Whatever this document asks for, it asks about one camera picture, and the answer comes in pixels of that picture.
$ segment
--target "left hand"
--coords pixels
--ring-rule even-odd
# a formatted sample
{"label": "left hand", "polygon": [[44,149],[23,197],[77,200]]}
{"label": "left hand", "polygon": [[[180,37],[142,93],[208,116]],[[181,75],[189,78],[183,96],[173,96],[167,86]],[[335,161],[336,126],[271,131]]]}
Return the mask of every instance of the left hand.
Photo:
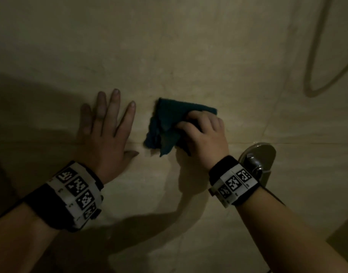
{"label": "left hand", "polygon": [[106,94],[99,92],[95,114],[91,107],[84,104],[80,110],[80,127],[78,139],[83,142],[79,146],[75,161],[89,167],[103,184],[120,175],[139,154],[137,151],[124,151],[127,139],[134,122],[136,104],[132,101],[117,126],[120,110],[120,91],[112,92],[107,107]]}

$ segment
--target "wristband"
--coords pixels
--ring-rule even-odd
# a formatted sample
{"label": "wristband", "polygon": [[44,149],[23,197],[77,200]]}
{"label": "wristband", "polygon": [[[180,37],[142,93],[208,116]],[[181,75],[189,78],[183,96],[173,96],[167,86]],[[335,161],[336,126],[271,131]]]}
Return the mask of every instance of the wristband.
{"label": "wristband", "polygon": [[210,171],[209,192],[216,196],[224,207],[244,203],[260,184],[232,156],[226,156]]}
{"label": "wristband", "polygon": [[75,232],[101,212],[102,188],[93,171],[71,161],[24,201],[50,227]]}

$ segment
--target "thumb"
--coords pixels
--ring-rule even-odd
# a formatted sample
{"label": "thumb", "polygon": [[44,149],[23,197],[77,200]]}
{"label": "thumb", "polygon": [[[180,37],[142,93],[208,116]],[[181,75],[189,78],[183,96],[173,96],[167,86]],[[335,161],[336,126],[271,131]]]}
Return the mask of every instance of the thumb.
{"label": "thumb", "polygon": [[131,160],[139,155],[139,152],[130,150],[130,151],[125,151],[123,154],[123,160],[122,160],[122,169],[125,170],[126,167],[129,165]]}

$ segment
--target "dark teal rag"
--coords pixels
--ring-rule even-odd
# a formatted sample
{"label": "dark teal rag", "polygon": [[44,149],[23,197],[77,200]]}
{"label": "dark teal rag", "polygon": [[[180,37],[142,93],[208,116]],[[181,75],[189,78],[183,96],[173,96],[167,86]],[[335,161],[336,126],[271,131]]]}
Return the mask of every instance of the dark teal rag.
{"label": "dark teal rag", "polygon": [[149,132],[144,145],[148,148],[159,148],[160,157],[168,154],[175,145],[185,150],[190,156],[189,148],[183,138],[184,133],[175,126],[186,120],[186,115],[192,110],[208,111],[217,115],[217,109],[212,107],[159,98],[154,115],[150,119]]}

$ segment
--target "forearm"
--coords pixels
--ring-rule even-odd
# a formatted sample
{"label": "forearm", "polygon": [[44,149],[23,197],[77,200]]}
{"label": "forearm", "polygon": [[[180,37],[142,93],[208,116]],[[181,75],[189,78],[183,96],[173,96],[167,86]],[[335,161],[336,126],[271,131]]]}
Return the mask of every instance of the forearm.
{"label": "forearm", "polygon": [[348,273],[348,263],[262,188],[238,212],[274,273]]}
{"label": "forearm", "polygon": [[25,203],[0,218],[0,272],[29,272],[58,232]]}

